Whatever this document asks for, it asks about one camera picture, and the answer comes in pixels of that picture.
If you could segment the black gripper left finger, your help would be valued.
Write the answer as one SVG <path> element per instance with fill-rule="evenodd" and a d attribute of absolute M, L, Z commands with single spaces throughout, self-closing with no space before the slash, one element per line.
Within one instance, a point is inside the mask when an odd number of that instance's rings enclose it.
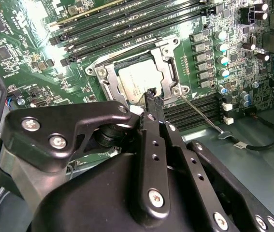
<path fill-rule="evenodd" d="M 33 211 L 66 181 L 68 163 L 114 146 L 136 153 L 137 209 L 168 215 L 169 188 L 163 98 L 143 96 L 140 115 L 118 101 L 20 109 L 10 112 L 1 136 L 0 168 Z"/>

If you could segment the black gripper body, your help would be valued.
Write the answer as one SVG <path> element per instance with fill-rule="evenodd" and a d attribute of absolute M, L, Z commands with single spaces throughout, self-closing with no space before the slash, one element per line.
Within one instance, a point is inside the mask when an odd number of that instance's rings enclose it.
<path fill-rule="evenodd" d="M 130 214 L 137 193 L 133 154 L 106 160 L 49 193 L 31 223 L 34 232 L 145 232 Z M 208 232 L 209 225 L 186 184 L 168 170 L 171 211 L 156 232 Z"/>

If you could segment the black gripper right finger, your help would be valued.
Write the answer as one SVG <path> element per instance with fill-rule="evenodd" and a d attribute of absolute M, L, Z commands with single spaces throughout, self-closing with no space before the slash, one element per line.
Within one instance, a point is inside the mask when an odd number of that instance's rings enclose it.
<path fill-rule="evenodd" d="M 205 147 L 161 132 L 171 165 L 171 213 L 159 232 L 274 232 L 274 215 Z"/>

